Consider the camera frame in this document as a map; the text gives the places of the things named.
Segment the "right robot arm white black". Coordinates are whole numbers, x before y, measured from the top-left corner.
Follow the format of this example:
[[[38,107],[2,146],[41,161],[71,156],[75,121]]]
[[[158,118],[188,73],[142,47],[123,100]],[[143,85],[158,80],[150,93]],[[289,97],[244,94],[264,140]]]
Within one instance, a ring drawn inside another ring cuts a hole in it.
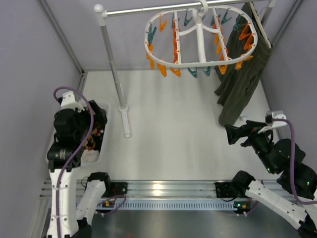
[[[305,152],[291,139],[274,142],[273,130],[266,123],[247,121],[236,127],[225,125],[228,143],[246,138],[241,147],[252,147],[265,169],[277,174],[276,182],[296,202],[291,202],[267,188],[246,171],[238,171],[230,182],[234,197],[252,198],[286,220],[302,238],[317,236],[317,174],[303,163]]]

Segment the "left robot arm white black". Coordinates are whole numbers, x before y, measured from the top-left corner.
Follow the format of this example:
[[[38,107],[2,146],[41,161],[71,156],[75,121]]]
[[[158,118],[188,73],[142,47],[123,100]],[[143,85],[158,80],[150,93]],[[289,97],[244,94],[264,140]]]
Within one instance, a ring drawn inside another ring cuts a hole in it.
[[[84,108],[58,111],[54,116],[54,141],[47,153],[52,183],[52,208],[48,238],[90,238],[92,219],[99,200],[110,189],[110,176],[95,172],[88,176],[79,203],[76,202],[77,174],[81,158],[90,148],[100,152],[106,110],[94,100]]]

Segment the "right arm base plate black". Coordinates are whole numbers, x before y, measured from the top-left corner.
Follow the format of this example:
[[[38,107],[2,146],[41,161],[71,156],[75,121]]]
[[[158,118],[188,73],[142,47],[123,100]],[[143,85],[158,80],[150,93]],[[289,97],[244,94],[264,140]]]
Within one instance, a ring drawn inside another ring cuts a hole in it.
[[[249,186],[234,182],[216,182],[215,183],[217,198],[247,198],[246,191]]]

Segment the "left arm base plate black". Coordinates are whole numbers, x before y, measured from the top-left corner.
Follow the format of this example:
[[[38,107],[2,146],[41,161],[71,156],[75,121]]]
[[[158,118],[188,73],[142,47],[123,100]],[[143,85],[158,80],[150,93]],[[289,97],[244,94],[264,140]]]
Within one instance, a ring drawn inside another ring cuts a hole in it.
[[[125,195],[128,190],[127,182],[111,182],[109,189],[109,197],[117,195]]]

